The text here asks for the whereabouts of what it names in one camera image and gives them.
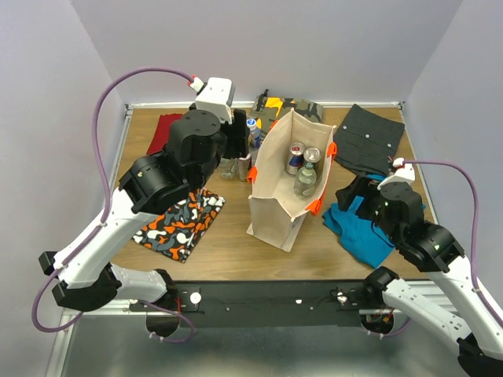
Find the green cap glass bottle front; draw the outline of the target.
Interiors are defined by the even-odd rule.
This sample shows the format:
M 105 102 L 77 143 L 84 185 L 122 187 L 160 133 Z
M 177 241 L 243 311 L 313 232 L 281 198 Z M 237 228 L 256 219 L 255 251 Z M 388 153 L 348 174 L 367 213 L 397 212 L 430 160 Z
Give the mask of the green cap glass bottle front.
M 222 179 L 234 179 L 237 174 L 237 160 L 222 158 L 219 165 L 219 175 Z

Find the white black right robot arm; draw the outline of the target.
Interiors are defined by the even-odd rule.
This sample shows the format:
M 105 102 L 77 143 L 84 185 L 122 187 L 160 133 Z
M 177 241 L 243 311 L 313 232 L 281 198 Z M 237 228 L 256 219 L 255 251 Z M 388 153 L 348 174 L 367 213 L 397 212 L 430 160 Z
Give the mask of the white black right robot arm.
M 356 177 L 336 191 L 338 208 L 348 210 L 356 198 L 357 216 L 384 231 L 395 249 L 420 272 L 427 273 L 450 300 L 451 313 L 415 292 L 389 268 L 369 274 L 352 295 L 367 306 L 391 307 L 435 333 L 470 376 L 502 374 L 502 326 L 497 310 L 480 298 L 482 288 L 471 275 L 471 264 L 452 233 L 424 218 L 423 201 L 410 184 Z

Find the Pocari Sweat bottle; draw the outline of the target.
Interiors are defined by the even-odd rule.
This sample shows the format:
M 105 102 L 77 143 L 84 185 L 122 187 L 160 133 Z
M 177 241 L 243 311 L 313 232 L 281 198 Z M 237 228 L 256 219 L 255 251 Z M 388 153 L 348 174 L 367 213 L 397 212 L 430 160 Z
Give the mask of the Pocari Sweat bottle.
M 261 145 L 261 130 L 255 119 L 248 119 L 247 126 L 249 129 L 249 148 L 257 150 Z

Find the red tab can front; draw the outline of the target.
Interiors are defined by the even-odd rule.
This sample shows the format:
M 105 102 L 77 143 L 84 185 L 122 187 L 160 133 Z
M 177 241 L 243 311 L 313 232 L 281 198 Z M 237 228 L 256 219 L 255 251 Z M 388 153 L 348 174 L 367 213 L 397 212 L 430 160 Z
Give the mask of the red tab can front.
M 248 172 L 252 166 L 252 157 L 248 154 L 246 157 L 237 159 L 237 176 L 240 181 L 248 180 Z

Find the green cap glass bottle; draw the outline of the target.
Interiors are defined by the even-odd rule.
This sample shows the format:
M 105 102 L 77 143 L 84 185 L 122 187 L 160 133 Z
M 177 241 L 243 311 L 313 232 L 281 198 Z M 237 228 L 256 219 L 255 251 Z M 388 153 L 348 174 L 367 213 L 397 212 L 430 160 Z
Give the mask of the green cap glass bottle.
M 312 194 L 317 180 L 317 173 L 313 163 L 306 163 L 301 167 L 296 175 L 294 183 L 294 193 L 299 198 L 305 198 Z
M 219 165 L 219 175 L 222 179 L 234 179 L 237 174 L 237 160 L 222 158 Z

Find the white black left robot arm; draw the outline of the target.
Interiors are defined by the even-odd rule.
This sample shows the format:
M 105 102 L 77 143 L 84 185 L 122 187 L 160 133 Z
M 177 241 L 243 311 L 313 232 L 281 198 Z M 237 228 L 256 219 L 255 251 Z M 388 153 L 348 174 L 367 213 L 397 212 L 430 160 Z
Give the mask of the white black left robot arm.
M 177 289 L 165 270 L 124 269 L 111 260 L 140 228 L 203 188 L 222 159 L 245 156 L 248 136 L 240 109 L 230 122 L 199 109 L 173 122 L 163 149 L 137 159 L 120 178 L 110 207 L 64 250 L 40 255 L 43 272 L 58 280 L 56 304 L 90 312 L 114 299 L 137 299 L 168 309 Z

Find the green cap glass bottle back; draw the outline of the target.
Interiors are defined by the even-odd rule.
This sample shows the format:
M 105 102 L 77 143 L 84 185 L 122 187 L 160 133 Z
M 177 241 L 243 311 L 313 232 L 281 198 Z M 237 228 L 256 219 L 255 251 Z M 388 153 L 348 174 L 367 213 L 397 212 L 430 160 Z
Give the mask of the green cap glass bottle back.
M 299 198 L 305 198 L 312 194 L 317 180 L 317 173 L 313 163 L 306 163 L 301 167 L 296 175 L 294 183 L 294 193 Z

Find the beige canvas tote bag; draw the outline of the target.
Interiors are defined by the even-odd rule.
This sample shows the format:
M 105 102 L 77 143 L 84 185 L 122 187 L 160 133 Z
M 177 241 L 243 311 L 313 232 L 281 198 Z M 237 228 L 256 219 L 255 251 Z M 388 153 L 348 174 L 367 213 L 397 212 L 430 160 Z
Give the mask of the beige canvas tote bag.
M 289 252 L 307 214 L 321 212 L 332 162 L 337 153 L 336 128 L 313 123 L 291 110 L 264 138 L 257 160 L 248 174 L 251 224 L 248 234 Z M 301 199 L 294 193 L 295 177 L 287 173 L 290 147 L 300 142 L 320 151 L 314 191 Z

